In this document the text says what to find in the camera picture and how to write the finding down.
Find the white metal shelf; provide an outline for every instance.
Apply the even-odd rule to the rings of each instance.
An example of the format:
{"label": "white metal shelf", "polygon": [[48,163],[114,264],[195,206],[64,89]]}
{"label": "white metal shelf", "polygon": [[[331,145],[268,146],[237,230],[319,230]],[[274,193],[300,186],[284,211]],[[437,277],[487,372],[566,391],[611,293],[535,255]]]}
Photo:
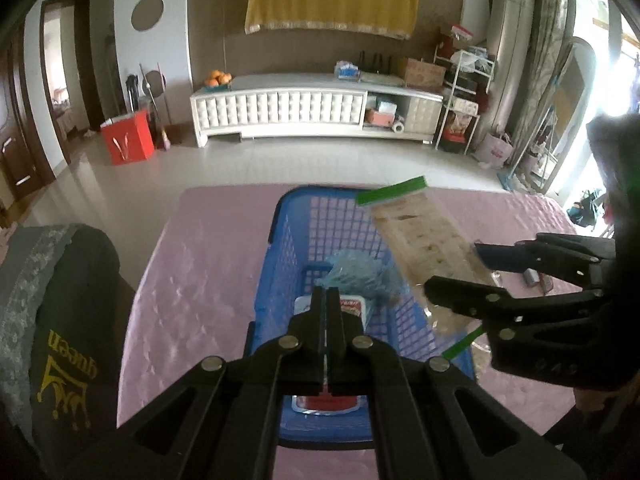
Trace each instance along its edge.
{"label": "white metal shelf", "polygon": [[[442,56],[435,56],[434,58],[435,58],[435,59],[437,59],[437,60],[439,60],[439,61],[445,61],[445,62],[447,62],[447,63],[455,64],[452,60],[447,59],[446,57],[442,57]],[[492,73],[493,73],[493,69],[494,69],[495,63],[494,63],[493,61],[489,61],[488,59],[487,59],[486,61],[491,65],[491,67],[492,67]],[[473,73],[473,74],[480,74],[480,75],[483,75],[483,76],[485,76],[485,77],[489,77],[489,78],[491,78],[491,77],[492,77],[492,73],[489,73],[489,74],[488,74],[487,72],[483,72],[482,70],[478,70],[477,68],[476,68],[475,70],[473,70],[473,72],[466,72],[466,71],[464,71],[464,72],[465,72],[465,73],[468,73],[468,74],[472,74],[472,73]]]}
{"label": "white metal shelf", "polygon": [[452,83],[450,83],[449,81],[445,81],[444,84],[453,90],[460,90],[471,95],[478,95],[478,92],[474,92],[473,90],[469,90],[468,88],[464,88],[463,86],[456,85],[456,87],[453,88]]}
{"label": "white metal shelf", "polygon": [[[478,95],[478,92],[474,92],[473,90],[469,90],[467,88],[463,88],[462,86],[458,85],[458,77],[460,76],[460,65],[463,61],[463,59],[465,58],[465,54],[468,54],[469,56],[474,56],[477,57],[475,54],[472,54],[471,52],[467,52],[466,50],[461,50],[460,52],[462,52],[462,54],[460,55],[460,62],[456,63],[453,62],[450,59],[447,59],[445,57],[442,56],[438,56],[438,49],[436,48],[436,52],[433,55],[433,62],[436,63],[436,61],[441,60],[441,61],[445,61],[445,62],[449,62],[451,63],[452,67],[456,67],[456,75],[453,78],[453,83],[450,83],[449,81],[445,81],[444,84],[448,87],[451,88],[451,94],[449,95],[449,99],[446,100],[446,104],[444,107],[444,115],[442,117],[442,124],[440,125],[440,131],[438,132],[438,136],[436,138],[436,144],[435,144],[435,149],[438,149],[438,146],[440,145],[440,139],[442,138],[442,133],[444,131],[444,127],[447,123],[447,116],[449,115],[449,112],[452,111],[451,108],[451,102],[453,101],[453,97],[454,97],[454,92],[456,90],[460,90],[462,92],[466,92],[470,95]],[[474,70],[474,72],[469,72],[469,73],[477,73],[480,74],[482,76],[487,77],[487,83],[486,83],[486,92],[489,93],[489,86],[491,86],[491,82],[494,80],[494,73],[495,73],[495,62],[490,61],[490,60],[486,60],[486,62],[489,64],[489,66],[491,67],[491,73],[487,74],[486,72],[482,72],[481,70]],[[465,114],[468,116],[472,116],[475,121],[474,121],[474,127],[471,130],[471,134],[469,135],[469,140],[466,142],[465,145],[465,152],[464,154],[466,155],[466,152],[468,152],[469,150],[469,146],[471,145],[471,139],[474,138],[474,134],[476,132],[476,128],[478,127],[478,123],[480,121],[480,115],[477,114],[466,114],[465,112],[460,112],[458,110],[453,110],[455,113],[459,113],[459,114]]]}

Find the doorway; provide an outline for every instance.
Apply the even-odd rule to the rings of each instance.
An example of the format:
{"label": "doorway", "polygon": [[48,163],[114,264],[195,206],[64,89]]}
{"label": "doorway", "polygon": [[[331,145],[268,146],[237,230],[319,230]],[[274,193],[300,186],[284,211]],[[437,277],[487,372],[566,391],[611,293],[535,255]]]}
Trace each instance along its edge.
{"label": "doorway", "polygon": [[21,23],[0,52],[0,216],[53,180],[26,91]]}
{"label": "doorway", "polygon": [[[638,79],[636,59],[640,42],[612,0],[570,0],[568,27],[594,49],[597,74],[594,91],[578,136],[551,191],[568,208],[583,192],[605,190],[587,140],[586,125],[601,114],[620,116],[632,111],[632,87]],[[602,219],[587,234],[599,235],[607,226]]]}
{"label": "doorway", "polygon": [[40,63],[51,122],[66,163],[104,122],[94,75],[90,0],[46,0],[40,13]]}

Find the crown logo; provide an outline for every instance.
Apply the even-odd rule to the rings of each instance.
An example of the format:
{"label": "crown logo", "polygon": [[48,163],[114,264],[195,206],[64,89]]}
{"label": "crown logo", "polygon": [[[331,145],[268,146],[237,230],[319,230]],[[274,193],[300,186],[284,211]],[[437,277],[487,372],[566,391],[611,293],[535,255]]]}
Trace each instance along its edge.
{"label": "crown logo", "polygon": [[47,389],[53,390],[55,398],[55,406],[51,413],[53,418],[58,420],[60,410],[65,415],[71,413],[71,427],[73,430],[78,431],[76,417],[78,416],[78,411],[80,411],[84,415],[84,428],[88,430],[91,427],[91,422],[86,410],[86,388],[87,383],[78,381],[68,375],[58,366],[53,357],[48,356],[42,384],[40,385],[40,391],[36,394],[36,398],[38,402],[42,402],[45,391]]}

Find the pink bed sheet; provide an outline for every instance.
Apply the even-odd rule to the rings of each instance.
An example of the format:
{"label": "pink bed sheet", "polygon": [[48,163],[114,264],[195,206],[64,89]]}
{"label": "pink bed sheet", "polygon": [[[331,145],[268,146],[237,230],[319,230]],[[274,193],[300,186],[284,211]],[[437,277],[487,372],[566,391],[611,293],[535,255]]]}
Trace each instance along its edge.
{"label": "pink bed sheet", "polygon": [[[206,356],[242,356],[267,237],[278,199],[292,186],[187,190],[168,221],[134,300],[124,347],[118,424]],[[470,240],[513,244],[537,232],[573,233],[558,204],[521,194],[430,189]],[[503,273],[514,296],[530,296],[522,277]],[[556,280],[555,293],[575,290]],[[573,405],[571,390],[488,370],[479,380],[542,433]],[[371,450],[278,448],[275,479],[375,479]]]}

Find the mirror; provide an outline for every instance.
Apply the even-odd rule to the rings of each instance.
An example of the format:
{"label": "mirror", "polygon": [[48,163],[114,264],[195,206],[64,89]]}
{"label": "mirror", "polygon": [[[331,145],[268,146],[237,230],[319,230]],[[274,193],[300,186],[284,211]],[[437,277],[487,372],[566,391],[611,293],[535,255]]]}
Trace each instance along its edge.
{"label": "mirror", "polygon": [[558,65],[536,112],[536,125],[517,164],[527,183],[546,193],[584,123],[596,75],[591,45],[571,38],[563,46]]}

